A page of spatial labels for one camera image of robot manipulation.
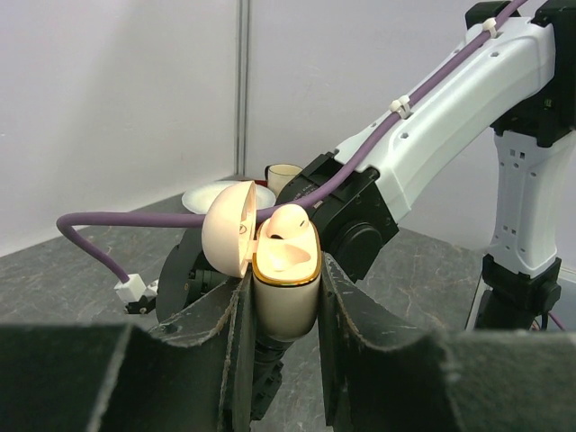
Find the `zip tie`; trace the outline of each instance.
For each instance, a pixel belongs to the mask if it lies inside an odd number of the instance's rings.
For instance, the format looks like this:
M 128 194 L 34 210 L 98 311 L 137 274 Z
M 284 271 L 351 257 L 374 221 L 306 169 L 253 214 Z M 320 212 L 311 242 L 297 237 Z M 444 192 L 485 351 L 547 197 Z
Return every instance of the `zip tie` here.
M 496 39 L 498 32 L 496 31 L 496 18 L 489 18 L 482 24 L 482 29 L 485 32 L 490 32 L 490 37 Z
M 403 97 L 392 101 L 390 104 L 390 111 L 398 113 L 403 120 L 408 119 L 412 115 L 410 109 L 410 97 L 405 94 Z

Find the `gold rim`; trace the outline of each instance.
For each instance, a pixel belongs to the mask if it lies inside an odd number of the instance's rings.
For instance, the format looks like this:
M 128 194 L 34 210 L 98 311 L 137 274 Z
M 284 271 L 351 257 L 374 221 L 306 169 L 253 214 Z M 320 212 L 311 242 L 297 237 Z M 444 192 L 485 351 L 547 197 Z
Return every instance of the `gold rim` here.
M 260 270 L 258 269 L 257 258 L 256 258 L 257 254 L 254 253 L 254 255 L 252 256 L 252 271 L 254 272 L 254 276 L 260 282 L 263 282 L 264 284 L 274 285 L 274 286 L 298 286 L 298 285 L 309 284 L 310 282 L 316 280 L 316 278 L 320 274 L 320 269 L 322 267 L 322 250 L 320 248 L 320 237 L 318 235 L 318 230 L 316 229 L 316 225 L 314 225 L 312 222 L 310 222 L 310 223 L 312 224 L 312 227 L 314 228 L 314 234 L 316 236 L 316 249 L 318 250 L 318 256 L 316 259 L 316 268 L 314 269 L 314 273 L 312 273 L 310 276 L 308 276 L 305 279 L 300 279 L 297 281 L 279 281 L 277 279 L 272 279 L 272 278 L 264 276 L 262 273 L 260 273 Z M 260 228 L 258 228 L 258 232 L 256 234 L 257 239 L 260 238 L 260 231 L 262 230 L 263 226 L 264 226 L 264 223 L 262 223 L 260 225 Z

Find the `white mug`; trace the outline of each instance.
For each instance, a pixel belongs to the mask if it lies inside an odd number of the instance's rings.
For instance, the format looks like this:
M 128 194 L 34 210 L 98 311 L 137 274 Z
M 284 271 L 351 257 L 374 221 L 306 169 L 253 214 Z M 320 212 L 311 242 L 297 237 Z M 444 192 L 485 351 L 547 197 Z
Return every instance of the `white mug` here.
M 278 195 L 284 187 L 301 171 L 302 168 L 296 165 L 280 164 L 267 166 L 265 169 L 265 177 L 268 182 L 268 189 L 274 192 L 274 195 L 278 198 Z

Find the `wireless earbud case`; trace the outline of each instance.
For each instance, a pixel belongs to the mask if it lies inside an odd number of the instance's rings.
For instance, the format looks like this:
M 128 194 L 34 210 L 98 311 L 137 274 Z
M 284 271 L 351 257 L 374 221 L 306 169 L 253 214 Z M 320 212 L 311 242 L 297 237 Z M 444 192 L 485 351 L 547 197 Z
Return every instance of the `wireless earbud case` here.
M 296 214 L 302 218 L 302 212 Z M 244 277 L 252 263 L 258 326 L 271 338 L 293 341 L 310 332 L 316 320 L 322 259 L 318 232 L 311 221 L 304 225 L 298 219 L 295 237 L 276 238 L 266 231 L 268 219 L 256 233 L 256 216 L 254 182 L 225 189 L 206 214 L 202 249 L 225 275 Z

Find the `black wire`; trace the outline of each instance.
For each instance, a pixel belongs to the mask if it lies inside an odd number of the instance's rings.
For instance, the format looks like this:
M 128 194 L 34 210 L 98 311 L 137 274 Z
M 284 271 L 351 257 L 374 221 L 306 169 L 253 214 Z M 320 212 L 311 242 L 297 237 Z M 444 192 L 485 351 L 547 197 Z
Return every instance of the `black wire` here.
M 540 325 L 540 329 L 541 330 L 547 330 L 548 329 L 548 314 L 547 313 L 542 314 L 542 324 Z

